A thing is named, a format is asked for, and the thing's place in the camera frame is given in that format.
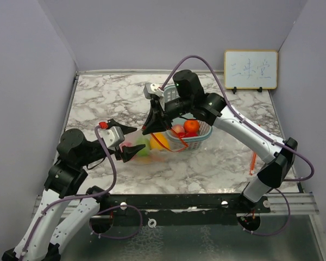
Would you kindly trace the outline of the yellow toy bell pepper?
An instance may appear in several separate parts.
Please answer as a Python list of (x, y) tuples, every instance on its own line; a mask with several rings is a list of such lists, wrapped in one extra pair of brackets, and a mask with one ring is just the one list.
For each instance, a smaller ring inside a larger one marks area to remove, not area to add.
[(170, 149), (169, 142), (164, 133), (154, 133), (150, 137), (150, 147), (155, 150), (165, 150)]

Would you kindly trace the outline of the clear zip bag orange zipper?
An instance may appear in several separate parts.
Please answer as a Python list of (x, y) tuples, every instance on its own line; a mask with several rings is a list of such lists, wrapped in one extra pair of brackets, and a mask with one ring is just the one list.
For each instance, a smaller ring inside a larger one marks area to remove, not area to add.
[(120, 149), (124, 146), (134, 147), (136, 145), (145, 145), (129, 162), (133, 164), (152, 164), (165, 162), (169, 159), (174, 159), (179, 152), (187, 150), (187, 143), (178, 138), (174, 144), (168, 139), (170, 131), (143, 135), (139, 129), (133, 133), (126, 135), (123, 143), (120, 144)]

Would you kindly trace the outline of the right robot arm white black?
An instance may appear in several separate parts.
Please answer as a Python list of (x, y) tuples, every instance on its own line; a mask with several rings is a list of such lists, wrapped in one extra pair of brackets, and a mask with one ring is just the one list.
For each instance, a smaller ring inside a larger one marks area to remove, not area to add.
[(145, 85), (143, 92), (150, 100), (150, 110), (143, 134), (170, 130), (174, 119), (190, 113), (196, 120), (227, 132), (249, 147), (265, 163), (239, 198), (240, 209), (252, 212), (264, 194), (281, 186), (294, 163), (297, 141), (293, 138), (284, 140), (247, 120), (228, 106), (224, 97), (205, 92), (197, 74), (190, 70), (175, 73), (173, 81), (178, 96), (168, 102), (157, 84)]

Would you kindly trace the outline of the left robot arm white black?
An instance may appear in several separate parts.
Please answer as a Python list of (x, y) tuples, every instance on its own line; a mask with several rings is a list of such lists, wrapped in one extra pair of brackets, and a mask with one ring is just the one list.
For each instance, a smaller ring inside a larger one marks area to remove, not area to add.
[(86, 221), (109, 208), (105, 197), (110, 189), (93, 187), (87, 194), (78, 194), (87, 177), (85, 168), (108, 159), (114, 169), (112, 155), (124, 163), (131, 160), (144, 146), (120, 147), (120, 144), (126, 134), (136, 130), (110, 119), (95, 127), (95, 141), (88, 141), (77, 128), (64, 131), (33, 220), (19, 244), (5, 251), (2, 260), (60, 260), (66, 245)]

